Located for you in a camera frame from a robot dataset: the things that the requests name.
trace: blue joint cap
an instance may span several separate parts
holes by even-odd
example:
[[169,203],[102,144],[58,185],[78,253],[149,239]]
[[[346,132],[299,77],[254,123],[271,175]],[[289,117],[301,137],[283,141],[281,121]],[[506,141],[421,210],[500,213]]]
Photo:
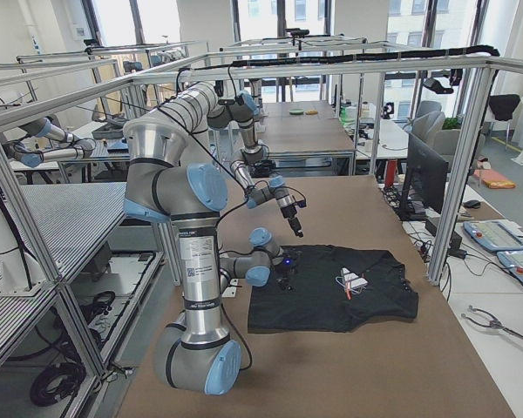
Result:
[[239,96],[242,96],[244,103],[254,113],[254,116],[257,116],[260,113],[260,110],[258,109],[258,106],[255,105],[252,95],[244,90],[240,90],[238,94]]
[[164,213],[154,211],[130,199],[124,199],[124,213],[131,218],[153,223],[164,223],[171,220],[171,218]]
[[258,206],[258,204],[255,203],[255,200],[253,200],[252,198],[248,198],[248,201],[246,202],[246,207],[248,209],[254,209],[256,206]]
[[188,183],[196,198],[208,209],[218,212],[228,201],[227,183],[211,164],[191,164],[186,169]]
[[271,271],[265,266],[251,267],[246,272],[246,282],[250,286],[262,287],[268,283]]
[[215,356],[207,373],[205,394],[225,394],[236,381],[241,368],[241,346],[235,340],[227,342]]
[[19,162],[28,167],[35,168],[43,162],[41,157],[38,154],[24,154],[19,159]]
[[44,118],[44,120],[46,120],[46,122],[44,123],[43,129],[41,129],[41,132],[35,135],[37,138],[41,138],[51,131],[51,121],[47,118]]
[[276,188],[285,185],[285,179],[282,176],[275,176],[269,179],[269,187]]
[[273,235],[266,228],[255,228],[252,233],[250,233],[250,244],[252,246],[265,246],[271,239]]

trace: metal tongs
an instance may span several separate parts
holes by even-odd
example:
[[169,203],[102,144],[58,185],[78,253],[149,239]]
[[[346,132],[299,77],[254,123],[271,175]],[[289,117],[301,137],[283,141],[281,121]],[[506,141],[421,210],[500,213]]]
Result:
[[464,313],[461,314],[461,318],[464,318],[466,320],[469,320],[475,325],[478,325],[479,327],[483,328],[491,328],[491,329],[501,329],[502,331],[506,331],[508,334],[513,335],[514,337],[521,338],[523,340],[523,335],[513,331],[512,329],[505,327],[504,324],[501,323],[501,321],[496,318],[494,315],[489,313],[488,311],[485,311],[484,309],[478,309],[477,307],[473,307],[472,305],[469,305],[469,311],[470,312],[480,312],[482,314],[488,315],[492,319],[488,321],[488,324],[481,324],[477,320],[474,320],[473,318],[465,315]]

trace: black t-shirt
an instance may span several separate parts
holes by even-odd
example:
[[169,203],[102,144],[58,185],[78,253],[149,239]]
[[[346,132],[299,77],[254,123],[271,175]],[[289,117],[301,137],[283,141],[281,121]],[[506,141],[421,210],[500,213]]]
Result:
[[[374,316],[415,318],[418,293],[404,277],[404,265],[383,250],[340,246],[286,247],[301,252],[292,291],[281,290],[275,277],[254,287],[248,328],[347,332]],[[347,299],[336,277],[341,268],[362,276],[366,288]]]

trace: computer monitor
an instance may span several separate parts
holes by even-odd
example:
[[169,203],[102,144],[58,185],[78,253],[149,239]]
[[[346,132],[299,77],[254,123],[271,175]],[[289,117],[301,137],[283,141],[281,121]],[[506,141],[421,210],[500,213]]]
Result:
[[399,217],[410,219],[413,212],[411,202],[419,200],[424,207],[431,207],[437,213],[441,213],[447,172],[447,161],[415,135],[409,134],[407,168],[399,202]]

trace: black mouse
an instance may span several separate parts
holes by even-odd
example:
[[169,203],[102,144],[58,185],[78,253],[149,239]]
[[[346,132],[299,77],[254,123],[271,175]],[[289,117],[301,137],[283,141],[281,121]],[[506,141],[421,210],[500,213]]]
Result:
[[480,200],[476,200],[476,199],[467,200],[466,202],[463,202],[463,207],[465,209],[479,209]]

